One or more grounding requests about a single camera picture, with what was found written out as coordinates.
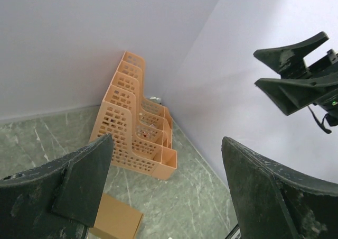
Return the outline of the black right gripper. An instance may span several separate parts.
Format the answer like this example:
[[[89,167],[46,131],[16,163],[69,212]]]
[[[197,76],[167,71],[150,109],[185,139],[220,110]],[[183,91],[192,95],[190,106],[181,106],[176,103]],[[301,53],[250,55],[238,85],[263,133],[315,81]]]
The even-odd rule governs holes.
[[[255,85],[260,88],[285,114],[318,105],[326,111],[322,120],[315,113],[312,116],[319,127],[327,122],[337,126],[337,53],[330,49],[326,55],[312,65],[307,66],[304,58],[329,39],[325,32],[302,42],[284,47],[258,49],[253,56],[268,66],[282,78],[307,79],[272,79],[260,78]]]

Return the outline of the brown cardboard box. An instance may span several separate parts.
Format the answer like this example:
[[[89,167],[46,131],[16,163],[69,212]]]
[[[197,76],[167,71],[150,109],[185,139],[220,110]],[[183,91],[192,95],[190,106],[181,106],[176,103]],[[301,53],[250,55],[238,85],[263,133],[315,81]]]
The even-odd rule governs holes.
[[[144,214],[129,205],[103,194],[94,227],[89,233],[99,238],[134,239]]]

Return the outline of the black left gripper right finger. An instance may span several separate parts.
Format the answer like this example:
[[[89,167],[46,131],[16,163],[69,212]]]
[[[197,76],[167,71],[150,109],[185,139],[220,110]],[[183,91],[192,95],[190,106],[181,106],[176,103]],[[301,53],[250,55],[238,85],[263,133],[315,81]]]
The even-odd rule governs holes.
[[[337,238],[337,184],[230,137],[221,150],[241,238]]]

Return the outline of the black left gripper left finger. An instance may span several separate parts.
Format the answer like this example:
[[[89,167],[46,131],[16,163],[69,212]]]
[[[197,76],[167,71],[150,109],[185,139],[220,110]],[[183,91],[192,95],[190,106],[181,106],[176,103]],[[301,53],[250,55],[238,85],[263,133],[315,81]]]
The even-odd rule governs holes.
[[[39,167],[1,179],[1,238],[86,238],[114,141],[105,134]]]

